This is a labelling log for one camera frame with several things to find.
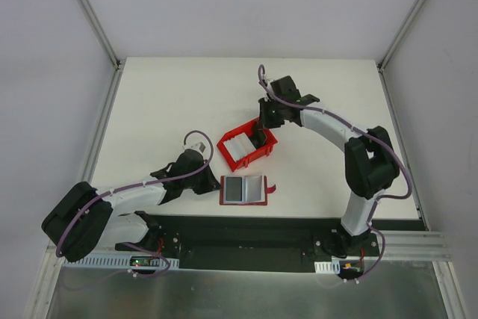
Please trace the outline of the black credit card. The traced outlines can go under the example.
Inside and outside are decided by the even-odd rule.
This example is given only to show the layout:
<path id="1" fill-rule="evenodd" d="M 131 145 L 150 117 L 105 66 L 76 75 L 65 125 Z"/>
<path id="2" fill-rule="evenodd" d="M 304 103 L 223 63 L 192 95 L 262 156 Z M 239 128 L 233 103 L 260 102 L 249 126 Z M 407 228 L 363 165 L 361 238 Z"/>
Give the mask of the black credit card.
<path id="1" fill-rule="evenodd" d="M 256 149 L 260 149 L 267 143 L 267 136 L 262 129 L 253 132 L 249 139 Z"/>
<path id="2" fill-rule="evenodd" d="M 228 176 L 224 184 L 224 202 L 242 202 L 243 179 Z"/>

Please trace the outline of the red plastic bin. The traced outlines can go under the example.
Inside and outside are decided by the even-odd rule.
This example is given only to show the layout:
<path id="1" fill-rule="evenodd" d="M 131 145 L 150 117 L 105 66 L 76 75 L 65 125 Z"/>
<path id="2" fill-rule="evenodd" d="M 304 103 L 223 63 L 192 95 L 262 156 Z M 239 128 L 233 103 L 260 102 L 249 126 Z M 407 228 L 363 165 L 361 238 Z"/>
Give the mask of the red plastic bin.
<path id="1" fill-rule="evenodd" d="M 260 149 L 255 150 L 253 153 L 249 154 L 245 158 L 240 159 L 239 161 L 234 161 L 230 154 L 227 152 L 223 142 L 233 138 L 234 136 L 239 135 L 240 133 L 245 133 L 248 138 L 252 135 L 252 126 L 254 124 L 255 119 L 250 120 L 243 125 L 238 126 L 237 128 L 232 129 L 231 131 L 226 132 L 217 143 L 217 149 L 219 150 L 220 154 L 226 161 L 229 169 L 234 172 L 241 168 L 247 168 L 253 161 L 258 160 L 259 158 L 266 157 L 270 155 L 273 151 L 274 145 L 277 143 L 277 139 L 273 135 L 272 131 L 264 128 L 264 133 L 267 136 L 267 143 L 261 147 Z"/>

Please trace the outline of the red leather card holder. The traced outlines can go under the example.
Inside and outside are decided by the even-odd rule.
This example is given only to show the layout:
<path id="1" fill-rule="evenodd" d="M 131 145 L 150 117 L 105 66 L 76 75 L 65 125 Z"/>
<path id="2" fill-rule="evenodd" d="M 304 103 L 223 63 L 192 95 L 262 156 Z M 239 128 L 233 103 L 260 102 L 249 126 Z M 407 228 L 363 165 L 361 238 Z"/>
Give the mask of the red leather card holder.
<path id="1" fill-rule="evenodd" d="M 243 179 L 242 202 L 224 202 L 224 184 L 228 176 L 222 176 L 220 180 L 220 205 L 228 206 L 266 206 L 268 196 L 276 191 L 276 185 L 269 185 L 264 175 L 234 176 Z"/>

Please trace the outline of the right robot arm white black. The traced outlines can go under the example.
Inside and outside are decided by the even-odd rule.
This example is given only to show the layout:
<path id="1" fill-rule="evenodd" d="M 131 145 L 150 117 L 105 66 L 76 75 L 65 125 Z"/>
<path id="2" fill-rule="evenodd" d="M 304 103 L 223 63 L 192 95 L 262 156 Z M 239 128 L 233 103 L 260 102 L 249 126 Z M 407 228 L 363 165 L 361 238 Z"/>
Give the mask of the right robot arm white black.
<path id="1" fill-rule="evenodd" d="M 387 130 L 381 126 L 356 128 L 342 117 L 320 109 L 320 100 L 311 94 L 301 95 L 289 75 L 270 83 L 261 75 L 259 84 L 267 91 L 258 100 L 258 122 L 262 127 L 295 123 L 321 135 L 343 152 L 350 198 L 338 228 L 321 241 L 321 248 L 338 258 L 353 255 L 370 235 L 369 224 L 379 196 L 400 173 Z"/>

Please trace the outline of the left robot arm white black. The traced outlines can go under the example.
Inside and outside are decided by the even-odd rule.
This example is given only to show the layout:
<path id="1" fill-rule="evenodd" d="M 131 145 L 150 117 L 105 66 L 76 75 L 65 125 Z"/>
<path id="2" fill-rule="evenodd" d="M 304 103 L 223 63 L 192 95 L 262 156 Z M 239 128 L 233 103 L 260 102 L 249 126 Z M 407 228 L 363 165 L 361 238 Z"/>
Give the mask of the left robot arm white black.
<path id="1" fill-rule="evenodd" d="M 203 154 L 189 148 L 143 182 L 107 190 L 103 197 L 86 181 L 75 184 L 46 216 L 41 229 L 57 246 L 58 255 L 68 261 L 122 242 L 149 251 L 158 242 L 158 226 L 145 218 L 145 208 L 171 202 L 187 190 L 203 195 L 219 189 L 220 182 Z"/>

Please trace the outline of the white card stack in bin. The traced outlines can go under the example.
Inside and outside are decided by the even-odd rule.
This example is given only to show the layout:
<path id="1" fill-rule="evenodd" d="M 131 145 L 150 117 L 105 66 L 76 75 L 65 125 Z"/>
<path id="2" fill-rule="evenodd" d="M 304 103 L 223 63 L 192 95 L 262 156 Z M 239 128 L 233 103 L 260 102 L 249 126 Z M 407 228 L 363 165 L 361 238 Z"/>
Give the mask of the white card stack in bin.
<path id="1" fill-rule="evenodd" d="M 245 133 L 240 133 L 239 135 L 224 141 L 223 144 L 234 161 L 239 161 L 256 150 L 252 141 Z"/>

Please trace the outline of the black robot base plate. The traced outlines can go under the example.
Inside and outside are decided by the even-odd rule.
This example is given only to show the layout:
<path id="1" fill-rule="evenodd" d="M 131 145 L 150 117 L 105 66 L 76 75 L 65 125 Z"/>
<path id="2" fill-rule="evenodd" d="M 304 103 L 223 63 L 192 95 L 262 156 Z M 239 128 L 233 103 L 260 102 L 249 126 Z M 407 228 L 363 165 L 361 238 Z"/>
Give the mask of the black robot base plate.
<path id="1" fill-rule="evenodd" d="M 321 241 L 336 231 L 337 219 L 275 217 L 194 217 L 148 215 L 158 226 L 150 239 L 167 258 L 177 258 L 181 269 L 242 270 L 311 273 L 316 261 L 331 255 Z M 378 240 L 372 233 L 364 246 L 346 258 L 377 258 Z"/>

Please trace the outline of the aluminium side rail left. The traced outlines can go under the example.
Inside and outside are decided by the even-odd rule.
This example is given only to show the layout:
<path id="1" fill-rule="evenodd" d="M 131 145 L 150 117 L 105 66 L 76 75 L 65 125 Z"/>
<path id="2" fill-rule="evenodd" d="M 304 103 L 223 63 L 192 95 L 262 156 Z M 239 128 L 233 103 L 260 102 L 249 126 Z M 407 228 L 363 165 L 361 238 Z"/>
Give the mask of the aluminium side rail left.
<path id="1" fill-rule="evenodd" d="M 78 174 L 79 182 L 91 183 L 95 173 L 96 164 L 99 158 L 99 153 L 102 148 L 102 143 L 105 137 L 105 132 L 108 127 L 108 122 L 111 117 L 111 112 L 114 106 L 114 101 L 117 96 L 117 91 L 122 78 L 122 73 L 125 67 L 126 59 L 121 59 L 113 71 L 113 75 L 109 82 L 105 94 L 102 96 L 99 114 L 95 122 L 93 132 L 90 136 L 90 142 L 87 147 L 81 171 Z"/>

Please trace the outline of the aluminium side rail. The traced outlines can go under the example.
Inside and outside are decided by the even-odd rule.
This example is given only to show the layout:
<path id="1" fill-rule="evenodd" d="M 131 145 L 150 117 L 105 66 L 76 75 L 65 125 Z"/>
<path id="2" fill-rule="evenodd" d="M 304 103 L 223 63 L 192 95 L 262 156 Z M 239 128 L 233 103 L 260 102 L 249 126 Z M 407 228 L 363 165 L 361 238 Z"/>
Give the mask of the aluminium side rail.
<path id="1" fill-rule="evenodd" d="M 419 193 L 417 192 L 415 179 L 414 179 L 414 176 L 413 176 L 413 173 L 412 173 L 412 170 L 411 170 L 411 167 L 410 167 L 410 163 L 409 163 L 409 157 L 408 157 L 408 154 L 407 154 L 407 151 L 406 151 L 405 144 L 403 142 L 403 133 L 402 133 L 402 129 L 401 129 L 401 126 L 400 126 L 400 121 L 399 121 L 399 118 L 397 116 L 396 108 L 394 106 L 394 102 L 393 102 L 391 93 L 388 89 L 387 81 L 385 79 L 384 70 L 380 66 L 377 66 L 377 72 L 379 74 L 382 89 L 383 89 L 383 92 L 384 92 L 384 95 L 385 95 L 386 102 L 388 104 L 388 109 L 389 109 L 389 112 L 390 112 L 390 115 L 391 115 L 391 121 L 394 125 L 394 130 L 395 130 L 395 133 L 396 133 L 396 136 L 397 136 L 397 142 L 398 142 L 398 146 L 400 148 L 403 163 L 405 165 L 406 171 L 407 171 L 407 173 L 409 175 L 409 178 L 410 178 L 410 181 L 412 183 L 412 196 L 413 196 L 414 201 L 415 201 L 415 206 L 417 207 L 417 212 L 419 214 L 419 218 L 422 220 L 423 225 L 425 226 L 425 229 L 430 230 L 429 221 L 426 218 L 426 214 L 425 214 L 425 211 L 424 211 L 423 204 L 420 200 Z"/>
<path id="2" fill-rule="evenodd" d="M 93 132 L 90 136 L 90 142 L 87 147 L 81 171 L 78 174 L 79 182 L 91 183 L 95 173 L 96 164 L 99 158 L 99 153 L 102 148 L 102 143 L 105 137 L 105 132 L 108 127 L 108 122 L 111 117 L 111 112 L 114 106 L 114 101 L 117 96 L 117 91 L 122 78 L 122 73 L 125 67 L 126 59 L 121 59 L 113 71 L 113 75 L 109 82 L 105 94 L 102 96 L 99 114 L 95 122 Z"/>

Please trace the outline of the aluminium side rail right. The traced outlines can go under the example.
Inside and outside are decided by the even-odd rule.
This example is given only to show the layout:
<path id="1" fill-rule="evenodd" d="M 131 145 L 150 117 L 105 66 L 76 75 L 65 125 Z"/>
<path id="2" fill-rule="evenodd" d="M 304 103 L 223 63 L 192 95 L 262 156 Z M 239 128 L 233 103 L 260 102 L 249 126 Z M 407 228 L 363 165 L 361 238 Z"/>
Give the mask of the aluminium side rail right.
<path id="1" fill-rule="evenodd" d="M 399 118 L 397 116 L 396 108 L 394 106 L 394 102 L 393 102 L 391 93 L 388 89 L 387 81 L 385 79 L 384 70 L 380 66 L 377 66 L 377 72 L 379 74 L 382 89 L 383 89 L 383 92 L 384 92 L 384 95 L 385 95 L 386 102 L 388 104 L 388 109 L 389 109 L 389 112 L 390 112 L 390 115 L 391 115 L 391 121 L 394 125 L 394 130 L 395 130 L 395 133 L 396 133 L 396 136 L 397 136 L 397 142 L 398 142 L 398 146 L 400 148 L 403 163 L 405 165 L 406 171 L 407 171 L 407 173 L 409 175 L 409 178 L 410 178 L 410 181 L 412 183 L 412 196 L 413 196 L 414 201 L 415 201 L 415 206 L 417 207 L 417 212 L 419 214 L 419 218 L 422 220 L 423 225 L 425 226 L 425 229 L 430 230 L 429 221 L 426 218 L 426 214 L 425 214 L 425 211 L 424 211 L 423 204 L 420 200 L 419 193 L 417 192 L 415 179 L 414 179 L 414 176 L 413 176 L 413 173 L 412 173 L 412 170 L 411 170 L 411 167 L 410 167 L 410 163 L 409 163 L 409 157 L 408 157 L 408 154 L 407 154 L 407 151 L 406 151 L 405 144 L 403 142 L 403 133 L 402 133 L 402 129 L 401 129 L 401 126 L 400 126 L 400 121 L 399 121 Z"/>

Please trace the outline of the aluminium frame post right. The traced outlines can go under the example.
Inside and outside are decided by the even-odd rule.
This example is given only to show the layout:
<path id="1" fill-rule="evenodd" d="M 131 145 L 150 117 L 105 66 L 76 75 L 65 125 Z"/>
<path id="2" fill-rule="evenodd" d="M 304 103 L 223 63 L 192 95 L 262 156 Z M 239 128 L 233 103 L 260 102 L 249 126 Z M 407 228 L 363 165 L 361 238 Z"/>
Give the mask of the aluminium frame post right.
<path id="1" fill-rule="evenodd" d="M 379 73 L 383 73 L 386 67 L 391 62 L 393 56 L 399 49 L 401 43 L 405 40 L 406 35 L 411 30 L 415 21 L 418 19 L 420 12 L 423 10 L 424 6 L 428 0 L 414 0 L 412 6 L 404 17 L 403 21 L 400 23 L 400 27 L 397 30 L 397 33 L 394 35 L 391 43 L 385 51 L 385 54 L 377 63 L 377 69 Z"/>

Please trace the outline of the aluminium frame post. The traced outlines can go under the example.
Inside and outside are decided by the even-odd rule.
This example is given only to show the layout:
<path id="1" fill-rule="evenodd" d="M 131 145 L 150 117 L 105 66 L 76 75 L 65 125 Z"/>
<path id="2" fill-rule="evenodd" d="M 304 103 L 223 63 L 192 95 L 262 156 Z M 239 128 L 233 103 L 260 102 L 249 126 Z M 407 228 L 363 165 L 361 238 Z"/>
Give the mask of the aluminium frame post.
<path id="1" fill-rule="evenodd" d="M 109 62 L 115 70 L 118 70 L 121 65 L 121 59 L 114 50 L 114 47 L 109 40 L 104 27 L 102 26 L 99 17 L 97 16 L 90 0 L 76 0 L 82 13 L 84 14 L 93 34 L 99 41 L 103 52 L 108 57 Z"/>
<path id="2" fill-rule="evenodd" d="M 401 43 L 405 40 L 406 35 L 411 30 L 415 21 L 418 19 L 420 12 L 423 10 L 424 6 L 428 0 L 414 0 L 412 6 L 404 17 L 403 21 L 400 23 L 400 27 L 397 30 L 397 33 L 394 35 L 391 43 L 385 51 L 385 54 L 377 63 L 377 69 L 379 73 L 383 73 L 386 67 L 391 62 L 393 56 L 399 49 Z"/>

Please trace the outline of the aluminium frame post left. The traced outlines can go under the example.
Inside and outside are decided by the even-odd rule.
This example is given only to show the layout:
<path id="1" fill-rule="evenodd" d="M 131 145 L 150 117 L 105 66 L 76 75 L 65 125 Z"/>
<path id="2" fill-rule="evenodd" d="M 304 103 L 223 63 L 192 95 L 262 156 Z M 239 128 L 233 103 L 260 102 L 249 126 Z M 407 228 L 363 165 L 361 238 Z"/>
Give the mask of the aluminium frame post left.
<path id="1" fill-rule="evenodd" d="M 114 47 L 109 40 L 104 27 L 102 26 L 99 17 L 97 16 L 90 0 L 76 0 L 82 13 L 84 14 L 93 34 L 99 41 L 103 52 L 108 57 L 109 62 L 115 70 L 118 70 L 121 65 L 121 59 L 114 50 Z"/>

